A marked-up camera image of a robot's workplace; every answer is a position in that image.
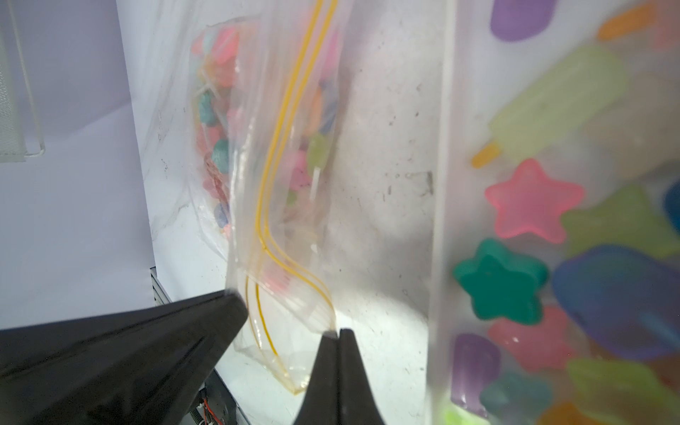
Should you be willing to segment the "pink star candy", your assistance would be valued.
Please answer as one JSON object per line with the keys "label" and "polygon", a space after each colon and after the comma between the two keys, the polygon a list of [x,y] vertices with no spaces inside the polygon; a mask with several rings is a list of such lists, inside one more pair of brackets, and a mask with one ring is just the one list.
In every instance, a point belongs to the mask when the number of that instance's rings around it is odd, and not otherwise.
{"label": "pink star candy", "polygon": [[533,234],[561,244],[567,237],[561,216],[581,204],[585,189],[555,180],[536,159],[526,159],[508,180],[488,187],[484,194],[496,210],[494,231],[498,237]]}

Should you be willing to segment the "green popsicle candy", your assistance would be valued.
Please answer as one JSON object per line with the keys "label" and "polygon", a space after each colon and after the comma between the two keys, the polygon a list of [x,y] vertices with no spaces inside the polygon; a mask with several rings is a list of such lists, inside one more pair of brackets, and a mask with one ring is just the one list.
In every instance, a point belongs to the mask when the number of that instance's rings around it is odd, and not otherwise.
{"label": "green popsicle candy", "polygon": [[600,45],[581,46],[491,119],[492,140],[470,163],[483,168],[502,154],[516,164],[532,158],[622,98],[629,86],[617,54]]}

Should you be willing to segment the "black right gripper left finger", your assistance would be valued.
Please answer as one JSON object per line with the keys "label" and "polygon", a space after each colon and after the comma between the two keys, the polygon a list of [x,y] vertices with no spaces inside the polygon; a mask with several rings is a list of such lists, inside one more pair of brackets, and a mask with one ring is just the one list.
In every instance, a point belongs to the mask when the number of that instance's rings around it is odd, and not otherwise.
{"label": "black right gripper left finger", "polygon": [[325,332],[320,341],[305,398],[294,425],[337,425],[338,334]]}

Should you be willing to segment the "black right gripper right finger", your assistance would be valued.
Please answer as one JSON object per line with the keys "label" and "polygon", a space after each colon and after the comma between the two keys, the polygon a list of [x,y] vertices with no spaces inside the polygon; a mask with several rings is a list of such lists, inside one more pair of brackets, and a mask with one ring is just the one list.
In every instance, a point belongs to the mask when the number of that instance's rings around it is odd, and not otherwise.
{"label": "black right gripper right finger", "polygon": [[375,403],[355,333],[341,329],[338,339],[338,423],[384,425]]}

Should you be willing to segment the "green star candy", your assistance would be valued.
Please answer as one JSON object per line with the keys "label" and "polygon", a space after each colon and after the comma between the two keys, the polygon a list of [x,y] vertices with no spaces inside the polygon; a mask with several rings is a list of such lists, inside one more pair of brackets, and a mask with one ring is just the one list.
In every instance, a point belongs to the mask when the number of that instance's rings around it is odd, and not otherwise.
{"label": "green star candy", "polygon": [[539,293],[550,270],[542,260],[487,238],[472,257],[453,267],[452,276],[469,294],[472,310],[482,321],[505,318],[532,326],[543,319]]}

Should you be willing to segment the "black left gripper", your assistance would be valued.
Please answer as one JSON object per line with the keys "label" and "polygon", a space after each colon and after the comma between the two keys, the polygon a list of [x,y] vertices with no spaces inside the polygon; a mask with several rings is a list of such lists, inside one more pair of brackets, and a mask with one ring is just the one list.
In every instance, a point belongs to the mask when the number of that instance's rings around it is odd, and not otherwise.
{"label": "black left gripper", "polygon": [[177,424],[248,317],[218,291],[1,333],[4,424]]}

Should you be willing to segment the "white two-tier mesh shelf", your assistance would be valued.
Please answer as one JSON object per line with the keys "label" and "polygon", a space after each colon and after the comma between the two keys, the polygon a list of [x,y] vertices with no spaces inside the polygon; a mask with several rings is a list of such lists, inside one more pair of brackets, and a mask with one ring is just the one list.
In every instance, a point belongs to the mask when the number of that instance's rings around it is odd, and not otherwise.
{"label": "white two-tier mesh shelf", "polygon": [[13,1],[3,1],[2,3],[6,4],[9,12],[13,40],[18,54],[19,66],[21,67],[21,78],[23,79],[28,107],[35,128],[35,140],[38,143],[37,152],[30,152],[28,150],[21,123],[21,111],[19,110],[17,92],[19,80],[12,73],[8,42],[5,40],[5,30],[1,29],[1,162],[17,163],[44,155],[46,144],[31,81],[28,76],[28,68],[23,54],[21,35],[19,34]]}

